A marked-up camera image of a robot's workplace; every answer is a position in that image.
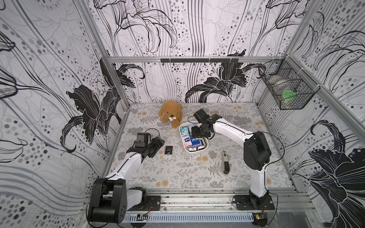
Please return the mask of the black long tissue pack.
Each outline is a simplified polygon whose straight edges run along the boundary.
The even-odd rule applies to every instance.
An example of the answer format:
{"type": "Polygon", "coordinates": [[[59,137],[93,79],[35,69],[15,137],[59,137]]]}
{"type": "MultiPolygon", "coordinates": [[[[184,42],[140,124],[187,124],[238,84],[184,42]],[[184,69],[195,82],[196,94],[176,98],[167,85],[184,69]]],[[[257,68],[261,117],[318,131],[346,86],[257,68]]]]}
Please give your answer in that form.
{"type": "Polygon", "coordinates": [[[205,145],[205,140],[201,139],[200,140],[201,145],[198,147],[198,150],[203,150],[205,149],[206,145],[205,145]]]}

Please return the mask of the pink Tempo tissue pack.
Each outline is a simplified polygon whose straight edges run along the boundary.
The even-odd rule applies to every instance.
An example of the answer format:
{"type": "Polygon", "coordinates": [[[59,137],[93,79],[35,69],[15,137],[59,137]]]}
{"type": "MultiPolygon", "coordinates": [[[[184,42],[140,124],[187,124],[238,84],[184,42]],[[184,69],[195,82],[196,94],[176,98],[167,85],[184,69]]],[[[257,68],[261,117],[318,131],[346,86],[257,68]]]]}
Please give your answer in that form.
{"type": "Polygon", "coordinates": [[[184,136],[182,138],[182,141],[183,141],[184,147],[186,147],[186,148],[192,147],[192,141],[191,141],[190,136],[184,136]]]}

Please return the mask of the grey black stapler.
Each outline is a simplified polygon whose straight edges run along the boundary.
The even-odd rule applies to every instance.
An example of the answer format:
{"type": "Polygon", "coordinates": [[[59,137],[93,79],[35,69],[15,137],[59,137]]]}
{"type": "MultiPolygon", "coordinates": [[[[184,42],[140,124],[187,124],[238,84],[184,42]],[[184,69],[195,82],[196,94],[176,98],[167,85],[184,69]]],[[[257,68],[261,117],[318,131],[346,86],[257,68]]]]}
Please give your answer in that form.
{"type": "Polygon", "coordinates": [[[228,156],[225,151],[221,153],[222,158],[222,173],[223,175],[227,176],[230,172],[230,164],[228,161],[228,156]]]}

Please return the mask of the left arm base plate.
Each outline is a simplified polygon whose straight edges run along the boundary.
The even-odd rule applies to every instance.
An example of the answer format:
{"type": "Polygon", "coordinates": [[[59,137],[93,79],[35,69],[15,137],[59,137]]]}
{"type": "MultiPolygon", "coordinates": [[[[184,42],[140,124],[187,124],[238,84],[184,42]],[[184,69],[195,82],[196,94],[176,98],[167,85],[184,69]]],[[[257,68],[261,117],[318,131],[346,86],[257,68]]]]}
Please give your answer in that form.
{"type": "Polygon", "coordinates": [[[161,206],[161,196],[150,196],[147,195],[146,203],[141,203],[139,205],[133,206],[128,211],[142,211],[142,212],[151,212],[151,211],[159,211],[161,206]]]}

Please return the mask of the blue Tempo tissue pack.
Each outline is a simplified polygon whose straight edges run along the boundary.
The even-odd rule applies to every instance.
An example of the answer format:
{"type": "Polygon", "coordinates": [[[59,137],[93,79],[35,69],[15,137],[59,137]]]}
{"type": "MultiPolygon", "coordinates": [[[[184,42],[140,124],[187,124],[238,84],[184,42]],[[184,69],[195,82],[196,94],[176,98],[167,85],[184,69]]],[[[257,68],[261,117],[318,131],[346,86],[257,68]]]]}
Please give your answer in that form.
{"type": "Polygon", "coordinates": [[[198,138],[191,138],[192,147],[199,147],[201,146],[201,140],[198,138]]]}

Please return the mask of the teal cartoon tissue pack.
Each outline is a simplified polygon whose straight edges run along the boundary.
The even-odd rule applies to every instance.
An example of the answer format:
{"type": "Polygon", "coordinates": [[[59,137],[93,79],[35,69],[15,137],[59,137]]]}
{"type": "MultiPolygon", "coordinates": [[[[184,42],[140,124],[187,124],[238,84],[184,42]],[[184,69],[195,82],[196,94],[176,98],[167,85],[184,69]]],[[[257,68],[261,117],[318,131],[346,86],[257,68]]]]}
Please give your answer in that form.
{"type": "Polygon", "coordinates": [[[189,133],[189,127],[188,126],[183,126],[180,128],[180,132],[181,132],[181,136],[188,136],[190,135],[189,133]]]}

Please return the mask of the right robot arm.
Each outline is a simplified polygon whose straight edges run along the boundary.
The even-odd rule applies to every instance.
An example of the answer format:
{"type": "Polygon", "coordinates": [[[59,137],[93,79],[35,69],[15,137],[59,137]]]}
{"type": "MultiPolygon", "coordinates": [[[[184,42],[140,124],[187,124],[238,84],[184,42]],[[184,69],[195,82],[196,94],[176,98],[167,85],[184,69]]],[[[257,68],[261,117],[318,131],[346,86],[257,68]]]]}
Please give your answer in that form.
{"type": "Polygon", "coordinates": [[[266,187],[266,167],[270,162],[271,150],[264,133],[244,130],[220,115],[208,115],[203,109],[195,112],[194,118],[200,126],[193,127],[193,137],[211,139],[211,134],[218,133],[243,148],[244,162],[251,169],[250,196],[258,200],[267,197],[269,191],[266,187]]]}

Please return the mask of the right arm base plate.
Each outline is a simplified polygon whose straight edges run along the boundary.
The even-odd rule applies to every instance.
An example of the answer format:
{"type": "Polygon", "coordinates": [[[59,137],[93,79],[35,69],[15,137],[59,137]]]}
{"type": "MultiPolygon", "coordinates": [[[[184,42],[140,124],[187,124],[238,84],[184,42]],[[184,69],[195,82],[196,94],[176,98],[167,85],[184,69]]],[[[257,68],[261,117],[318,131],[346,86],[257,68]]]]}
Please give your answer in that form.
{"type": "Polygon", "coordinates": [[[232,199],[237,210],[240,211],[271,211],[275,210],[274,202],[269,194],[258,198],[255,195],[235,195],[232,199]]]}

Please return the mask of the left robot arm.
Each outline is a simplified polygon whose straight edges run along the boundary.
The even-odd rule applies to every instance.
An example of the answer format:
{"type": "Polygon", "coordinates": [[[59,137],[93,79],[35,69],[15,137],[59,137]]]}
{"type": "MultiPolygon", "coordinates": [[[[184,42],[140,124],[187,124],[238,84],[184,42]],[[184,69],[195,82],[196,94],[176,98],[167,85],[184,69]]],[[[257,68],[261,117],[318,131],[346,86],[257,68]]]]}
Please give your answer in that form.
{"type": "Polygon", "coordinates": [[[149,133],[138,133],[132,146],[126,151],[123,161],[110,174],[94,181],[86,207],[86,220],[91,223],[121,223],[128,210],[147,210],[142,216],[155,209],[148,200],[145,188],[127,188],[133,176],[146,158],[153,158],[165,141],[153,138],[149,133]]]}

